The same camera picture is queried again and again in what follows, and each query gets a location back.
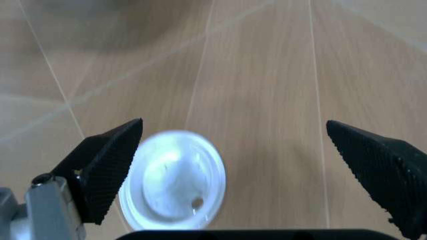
clear plastic cup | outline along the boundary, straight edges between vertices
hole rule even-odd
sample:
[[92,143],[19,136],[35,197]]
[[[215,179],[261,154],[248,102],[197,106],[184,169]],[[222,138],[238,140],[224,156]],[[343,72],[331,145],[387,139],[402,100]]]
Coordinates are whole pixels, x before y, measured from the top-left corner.
[[138,146],[118,196],[134,230],[195,230],[215,217],[225,189],[215,147],[199,134],[172,130]]

tile grout line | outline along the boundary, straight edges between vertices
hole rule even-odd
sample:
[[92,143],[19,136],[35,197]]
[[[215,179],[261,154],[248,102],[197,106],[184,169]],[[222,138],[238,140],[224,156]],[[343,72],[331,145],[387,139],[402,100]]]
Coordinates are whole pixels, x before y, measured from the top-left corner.
[[214,11],[214,5],[215,5],[215,0],[212,0],[212,3],[210,4],[209,15],[206,21],[206,26],[204,27],[204,34],[206,35],[206,39],[204,40],[203,51],[201,52],[200,63],[198,65],[197,75],[195,76],[194,85],[191,92],[191,98],[188,106],[187,116],[185,117],[184,129],[188,129],[189,118],[190,118],[190,115],[193,113],[193,102],[196,95],[196,88],[197,88],[197,83],[199,82],[200,72],[202,71],[203,63],[205,62],[204,61],[205,52],[206,52],[206,48],[208,46],[208,41],[209,41],[208,30],[211,25],[211,18],[212,18],[212,13]]
[[312,0],[308,0],[308,10],[310,18],[310,32],[311,32],[311,44],[313,51],[313,65],[314,65],[314,83],[316,88],[316,97],[317,97],[317,115],[319,121],[319,137],[320,137],[320,158],[322,163],[322,178],[323,178],[323,201],[325,208],[325,217],[326,217],[326,227],[331,228],[331,220],[329,213],[329,198],[328,198],[328,186],[326,181],[326,163],[325,163],[325,150],[323,144],[323,131],[322,131],[322,114],[320,107],[320,91],[319,91],[319,79],[318,79],[318,67],[316,62],[316,49],[315,49],[315,34],[313,31],[313,14],[312,14]]
[[37,37],[36,32],[34,31],[33,25],[30,22],[30,19],[29,19],[28,15],[27,15],[27,13],[26,13],[26,11],[24,9],[24,6],[22,5],[21,0],[17,0],[17,2],[19,3],[19,6],[20,6],[21,11],[22,11],[22,14],[25,17],[26,23],[28,24],[29,29],[31,30],[32,35],[34,36],[34,40],[37,43],[38,48],[39,48],[41,54],[44,57],[44,61],[46,62],[47,66],[49,67],[50,73],[52,74],[52,77],[55,80],[56,85],[59,88],[59,92],[61,93],[61,95],[62,95],[62,97],[64,99],[64,103],[65,103],[66,107],[68,108],[69,113],[71,114],[71,117],[72,117],[72,119],[73,119],[73,121],[74,121],[74,123],[75,123],[75,125],[77,127],[77,131],[78,131],[79,135],[81,136],[81,138],[84,139],[85,135],[83,134],[82,128],[80,127],[80,125],[79,125],[79,123],[77,121],[77,118],[74,115],[73,110],[71,109],[70,103],[69,103],[67,97],[64,94],[64,91],[63,91],[63,89],[62,89],[62,87],[60,85],[60,82],[58,81],[57,75],[55,74],[55,72],[54,72],[54,70],[52,68],[51,63],[49,62],[48,57],[46,56],[45,51],[43,50],[42,44],[40,43],[39,38]]
[[106,82],[106,83],[104,83],[104,84],[102,84],[102,85],[100,85],[100,86],[98,86],[98,87],[96,87],[96,88],[94,88],[94,89],[92,89],[92,90],[84,93],[83,95],[78,96],[78,97],[72,99],[71,101],[69,101],[68,105],[64,104],[63,107],[60,107],[60,108],[58,108],[58,109],[56,109],[56,110],[54,110],[54,111],[52,111],[50,113],[47,113],[47,114],[45,114],[45,115],[37,118],[36,120],[32,121],[30,124],[28,124],[28,125],[26,125],[24,127],[21,127],[19,129],[15,130],[14,132],[8,134],[7,136],[0,137],[0,142],[7,141],[7,140],[15,137],[16,135],[22,134],[25,131],[30,130],[31,128],[33,128],[33,127],[35,127],[35,126],[43,123],[45,120],[50,119],[50,118],[52,118],[52,117],[54,117],[54,116],[56,116],[56,115],[58,115],[58,114],[60,114],[62,112],[65,112],[67,110],[67,108],[70,108],[70,107],[72,107],[74,105],[77,105],[77,104],[80,104],[80,103],[86,101],[90,97],[99,94],[102,90],[104,90],[106,88],[109,88],[110,86],[112,86],[112,85],[114,85],[116,83],[120,83],[123,79],[126,79],[126,78],[129,78],[129,77],[133,76],[134,74],[142,71],[146,67],[149,67],[152,64],[157,63],[158,61],[161,61],[161,60],[164,60],[164,59],[168,58],[169,56],[171,56],[171,55],[173,55],[173,54],[175,54],[175,53],[177,53],[177,52],[179,52],[179,51],[181,51],[181,50],[183,50],[183,49],[191,46],[194,43],[197,43],[201,39],[203,39],[205,37],[208,37],[209,35],[211,35],[213,33],[221,31],[222,29],[227,28],[229,26],[232,26],[233,24],[237,24],[238,22],[240,22],[241,20],[243,20],[246,16],[251,15],[251,14],[253,14],[253,13],[255,13],[255,12],[263,9],[265,6],[271,5],[271,4],[275,3],[275,2],[276,2],[276,0],[266,0],[265,2],[261,3],[260,5],[252,7],[250,9],[248,9],[248,10],[240,13],[236,17],[224,21],[224,23],[220,24],[217,27],[214,27],[211,31],[208,31],[207,33],[204,32],[202,34],[196,35],[195,37],[193,37],[190,40],[188,40],[188,41],[184,42],[183,44],[181,44],[176,49],[173,49],[173,50],[171,50],[169,52],[160,53],[157,57],[154,57],[151,60],[149,60],[148,62],[145,62],[142,65],[139,65],[138,67],[135,67],[135,68],[129,70],[126,74],[122,75],[121,77],[118,77],[115,80],[111,80],[109,82]]

wood-pattern tile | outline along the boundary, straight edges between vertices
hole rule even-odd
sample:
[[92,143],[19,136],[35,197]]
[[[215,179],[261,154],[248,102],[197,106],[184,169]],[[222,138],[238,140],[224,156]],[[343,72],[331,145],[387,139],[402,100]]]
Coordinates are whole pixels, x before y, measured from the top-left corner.
[[143,138],[184,128],[204,41],[79,101],[72,109],[85,136],[143,119]]
[[212,0],[22,2],[70,99],[197,38],[212,6]]
[[15,0],[0,1],[0,138],[62,107],[64,99]]
[[209,36],[186,128],[227,173],[214,229],[326,226],[307,1],[281,0]]
[[351,174],[325,124],[339,120],[427,151],[427,56],[329,0],[312,1],[312,17],[331,227],[401,238]]

